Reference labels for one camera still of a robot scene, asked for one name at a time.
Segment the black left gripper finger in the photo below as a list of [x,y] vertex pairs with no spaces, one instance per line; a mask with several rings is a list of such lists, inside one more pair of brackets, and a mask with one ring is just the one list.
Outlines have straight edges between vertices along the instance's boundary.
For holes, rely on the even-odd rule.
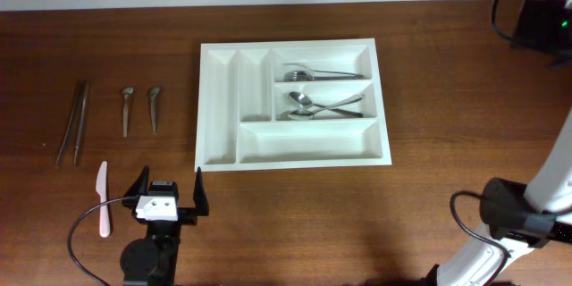
[[203,175],[200,167],[197,168],[193,190],[196,216],[209,216],[209,203],[204,188]]
[[147,194],[149,179],[149,168],[144,166],[139,177],[134,181],[134,183],[127,189],[123,195],[124,200],[122,201],[122,206],[126,208],[135,208],[139,202],[141,196]]

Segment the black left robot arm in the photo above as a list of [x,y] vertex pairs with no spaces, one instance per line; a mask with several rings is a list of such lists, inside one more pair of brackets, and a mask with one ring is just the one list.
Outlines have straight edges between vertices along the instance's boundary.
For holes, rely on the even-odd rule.
[[142,239],[130,242],[122,251],[120,266],[124,285],[173,285],[181,228],[196,225],[200,216],[209,215],[209,204],[201,170],[193,188],[193,207],[179,207],[179,190],[174,181],[151,181],[149,168],[124,194],[122,205],[132,217],[147,227]]

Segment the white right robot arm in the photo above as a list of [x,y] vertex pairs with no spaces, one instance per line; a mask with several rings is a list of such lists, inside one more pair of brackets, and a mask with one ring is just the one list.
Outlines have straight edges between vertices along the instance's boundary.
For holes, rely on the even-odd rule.
[[[511,40],[533,41],[566,62],[571,58],[571,0],[525,0]],[[571,121],[566,120],[540,171],[529,184],[492,178],[479,201],[481,222],[467,243],[435,265],[426,285],[492,285],[510,264],[550,241],[571,241]]]

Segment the steel tablespoon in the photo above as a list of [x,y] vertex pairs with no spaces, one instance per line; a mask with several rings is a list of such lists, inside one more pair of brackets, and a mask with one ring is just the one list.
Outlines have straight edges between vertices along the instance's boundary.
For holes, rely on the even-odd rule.
[[337,102],[335,104],[327,105],[327,106],[323,106],[323,107],[320,107],[318,109],[315,109],[314,111],[310,111],[306,108],[299,108],[297,110],[294,110],[293,112],[290,112],[288,114],[288,117],[294,121],[305,121],[305,120],[314,119],[315,116],[318,113],[321,113],[322,111],[331,111],[331,112],[335,112],[337,114],[341,114],[343,116],[360,118],[363,116],[362,113],[342,110],[342,109],[340,109],[340,106],[354,104],[356,102],[361,101],[364,97],[365,96],[362,94],[356,94],[352,97],[348,97],[344,100],[341,100],[340,102]]
[[287,95],[287,100],[296,107],[296,110],[299,108],[306,108],[310,110],[311,107],[315,106],[314,101],[301,92],[292,91]]

